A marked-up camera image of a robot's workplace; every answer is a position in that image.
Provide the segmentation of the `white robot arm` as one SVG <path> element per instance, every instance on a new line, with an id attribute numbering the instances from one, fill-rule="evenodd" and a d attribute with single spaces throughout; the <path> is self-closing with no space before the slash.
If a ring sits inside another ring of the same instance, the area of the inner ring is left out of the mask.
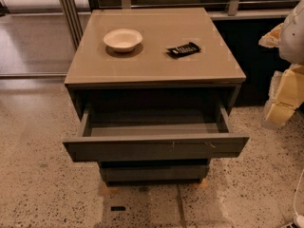
<path id="1" fill-rule="evenodd" d="M 262 125 L 278 129 L 304 103 L 304 0 L 300 0 L 283 23 L 262 36 L 258 44 L 278 48 L 280 58 L 291 64 L 284 72 L 275 72 L 264 106 Z"/>

